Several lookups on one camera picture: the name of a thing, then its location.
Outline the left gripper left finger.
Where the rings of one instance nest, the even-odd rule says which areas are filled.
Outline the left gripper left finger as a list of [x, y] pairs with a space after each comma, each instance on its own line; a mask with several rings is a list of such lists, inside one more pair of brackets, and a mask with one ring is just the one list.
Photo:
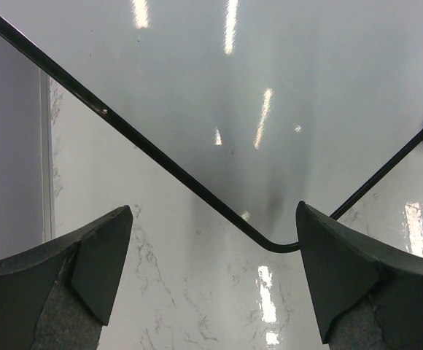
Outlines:
[[121, 206], [0, 260], [0, 349], [97, 349], [132, 224], [130, 207]]

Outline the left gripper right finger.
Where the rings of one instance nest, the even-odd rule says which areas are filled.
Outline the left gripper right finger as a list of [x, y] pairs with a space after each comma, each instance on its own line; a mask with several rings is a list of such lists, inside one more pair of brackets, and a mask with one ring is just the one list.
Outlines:
[[295, 216], [322, 342], [330, 349], [423, 349], [423, 257], [304, 202]]

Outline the black-framed whiteboard with writing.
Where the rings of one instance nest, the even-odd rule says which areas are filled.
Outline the black-framed whiteboard with writing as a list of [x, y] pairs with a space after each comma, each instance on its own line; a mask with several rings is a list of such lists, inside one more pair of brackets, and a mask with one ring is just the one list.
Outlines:
[[273, 252], [423, 140], [423, 1], [0, 1], [0, 35]]

